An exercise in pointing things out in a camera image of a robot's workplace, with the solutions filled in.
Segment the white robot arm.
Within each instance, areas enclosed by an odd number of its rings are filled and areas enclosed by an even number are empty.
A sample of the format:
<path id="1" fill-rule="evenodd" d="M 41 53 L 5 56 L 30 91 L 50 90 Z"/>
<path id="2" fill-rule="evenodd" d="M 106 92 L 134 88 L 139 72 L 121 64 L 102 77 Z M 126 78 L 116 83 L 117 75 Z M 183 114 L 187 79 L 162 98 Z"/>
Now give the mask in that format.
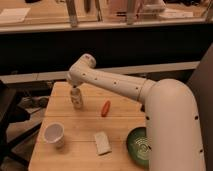
<path id="1" fill-rule="evenodd" d="M 82 55 L 68 70 L 68 83 L 91 84 L 145 107 L 149 171 L 207 171 L 198 105 L 186 84 L 104 72 L 95 66 L 92 55 Z"/>

